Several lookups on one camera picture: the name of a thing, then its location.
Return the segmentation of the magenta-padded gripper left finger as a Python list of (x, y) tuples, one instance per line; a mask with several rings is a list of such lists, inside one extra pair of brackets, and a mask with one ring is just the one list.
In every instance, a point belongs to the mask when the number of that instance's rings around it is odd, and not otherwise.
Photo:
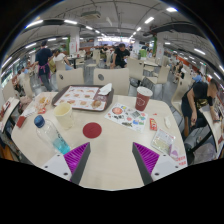
[(82, 178), (88, 157), (90, 143), (82, 144), (63, 155), (58, 153), (48, 160), (42, 169), (72, 183), (79, 184)]

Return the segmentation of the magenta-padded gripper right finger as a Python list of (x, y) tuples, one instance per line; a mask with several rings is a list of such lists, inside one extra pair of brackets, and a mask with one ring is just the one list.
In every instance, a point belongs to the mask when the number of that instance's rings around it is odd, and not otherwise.
[(145, 185), (181, 169), (180, 165), (169, 155), (159, 155), (138, 143), (133, 143), (132, 153), (135, 157), (142, 181)]

